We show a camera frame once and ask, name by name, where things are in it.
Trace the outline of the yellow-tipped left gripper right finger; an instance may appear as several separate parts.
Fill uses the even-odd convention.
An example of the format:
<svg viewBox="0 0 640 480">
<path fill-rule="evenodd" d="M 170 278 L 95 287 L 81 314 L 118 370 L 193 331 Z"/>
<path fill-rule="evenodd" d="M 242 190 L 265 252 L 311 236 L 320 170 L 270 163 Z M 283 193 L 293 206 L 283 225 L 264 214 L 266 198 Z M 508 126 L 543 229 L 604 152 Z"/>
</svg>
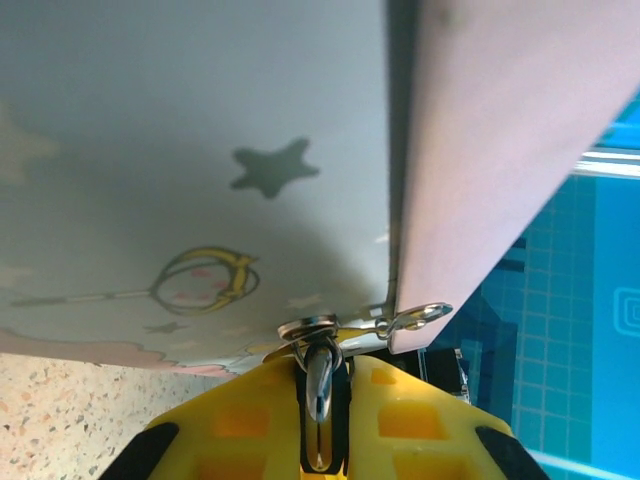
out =
<svg viewBox="0 0 640 480">
<path fill-rule="evenodd" d="M 354 360 L 350 479 L 544 479 L 502 419 L 370 356 Z"/>
</svg>

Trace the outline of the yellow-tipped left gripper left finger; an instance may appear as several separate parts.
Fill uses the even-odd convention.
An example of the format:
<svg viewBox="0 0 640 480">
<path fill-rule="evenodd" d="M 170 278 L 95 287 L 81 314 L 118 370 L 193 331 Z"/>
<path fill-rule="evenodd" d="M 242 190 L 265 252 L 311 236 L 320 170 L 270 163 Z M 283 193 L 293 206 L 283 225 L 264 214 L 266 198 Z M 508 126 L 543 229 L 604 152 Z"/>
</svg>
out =
<svg viewBox="0 0 640 480">
<path fill-rule="evenodd" d="M 102 479 L 301 476 L 295 361 L 281 358 L 153 419 Z"/>
</svg>

